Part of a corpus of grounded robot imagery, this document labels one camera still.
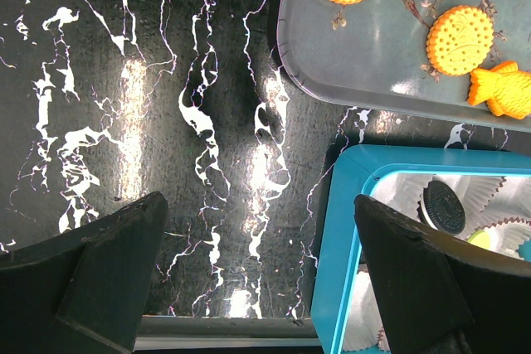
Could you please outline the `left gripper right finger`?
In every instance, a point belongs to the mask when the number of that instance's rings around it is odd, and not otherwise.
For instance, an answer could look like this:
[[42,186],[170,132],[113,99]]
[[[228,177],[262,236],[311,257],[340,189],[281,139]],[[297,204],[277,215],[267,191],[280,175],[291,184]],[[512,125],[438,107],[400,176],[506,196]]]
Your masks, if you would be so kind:
[[359,195],[355,221],[393,353],[528,353],[530,264]]

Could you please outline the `floral glass tray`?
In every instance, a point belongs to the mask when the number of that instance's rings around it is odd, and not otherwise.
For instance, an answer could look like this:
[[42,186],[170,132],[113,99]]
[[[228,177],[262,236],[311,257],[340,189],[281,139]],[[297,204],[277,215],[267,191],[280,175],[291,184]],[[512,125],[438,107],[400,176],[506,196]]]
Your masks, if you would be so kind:
[[290,78],[308,95],[432,119],[527,132],[528,119],[496,117],[466,98],[468,76],[437,74],[426,57],[432,23],[459,5],[485,10],[494,24],[491,68],[530,67],[530,0],[280,0],[277,42]]

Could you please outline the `orange fish cookie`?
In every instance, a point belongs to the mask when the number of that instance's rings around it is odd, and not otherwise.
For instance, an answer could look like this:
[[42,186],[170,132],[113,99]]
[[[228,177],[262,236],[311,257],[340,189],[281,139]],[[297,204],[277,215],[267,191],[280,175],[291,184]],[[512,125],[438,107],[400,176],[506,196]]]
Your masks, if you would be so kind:
[[470,73],[467,102],[486,103],[497,117],[524,119],[530,115],[530,74],[515,61],[505,61],[491,70],[476,68]]

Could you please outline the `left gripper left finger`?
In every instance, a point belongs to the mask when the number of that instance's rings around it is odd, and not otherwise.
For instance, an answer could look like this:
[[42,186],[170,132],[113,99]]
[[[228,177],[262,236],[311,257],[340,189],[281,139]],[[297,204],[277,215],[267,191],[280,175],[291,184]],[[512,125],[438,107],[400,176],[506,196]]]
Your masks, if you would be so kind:
[[168,202],[153,192],[1,255],[3,353],[131,353]]

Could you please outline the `black sandwich cookie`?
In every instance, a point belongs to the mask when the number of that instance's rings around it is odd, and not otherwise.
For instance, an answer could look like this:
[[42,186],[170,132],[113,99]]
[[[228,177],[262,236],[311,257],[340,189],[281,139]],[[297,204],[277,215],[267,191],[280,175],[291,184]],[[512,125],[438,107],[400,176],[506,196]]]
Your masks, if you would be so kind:
[[459,235],[465,229],[465,209],[446,183],[430,181],[422,191],[419,204],[421,223],[449,235]]

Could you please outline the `teal cookie tin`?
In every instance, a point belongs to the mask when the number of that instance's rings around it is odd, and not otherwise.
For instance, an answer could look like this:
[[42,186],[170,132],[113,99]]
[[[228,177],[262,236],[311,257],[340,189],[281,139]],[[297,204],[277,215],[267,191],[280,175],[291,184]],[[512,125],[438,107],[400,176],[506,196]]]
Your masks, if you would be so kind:
[[453,237],[468,243],[474,232],[485,230],[491,237],[489,251],[530,264],[528,157],[482,150],[351,147],[334,165],[311,307],[325,352],[393,353],[359,239],[354,201],[370,196],[421,223],[421,194],[432,180],[450,186],[465,209],[465,229]]

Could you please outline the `green round cookie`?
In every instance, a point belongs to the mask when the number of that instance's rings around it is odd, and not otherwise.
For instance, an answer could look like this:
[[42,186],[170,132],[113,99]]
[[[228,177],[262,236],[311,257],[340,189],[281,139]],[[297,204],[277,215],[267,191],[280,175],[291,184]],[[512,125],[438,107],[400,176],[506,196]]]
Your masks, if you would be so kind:
[[490,233],[485,230],[478,230],[474,232],[468,239],[467,242],[471,245],[477,246],[484,250],[491,249],[491,237]]

